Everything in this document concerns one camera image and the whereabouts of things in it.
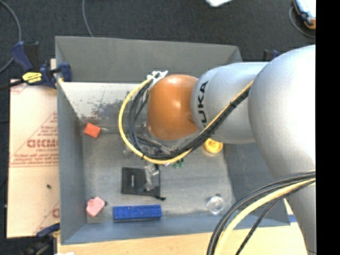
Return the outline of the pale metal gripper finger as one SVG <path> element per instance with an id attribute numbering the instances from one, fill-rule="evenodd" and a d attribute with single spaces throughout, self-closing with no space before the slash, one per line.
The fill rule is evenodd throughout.
<path id="1" fill-rule="evenodd" d="M 151 191 L 160 184 L 160 171 L 157 165 L 148 165 L 144 168 L 145 184 L 144 189 Z"/>

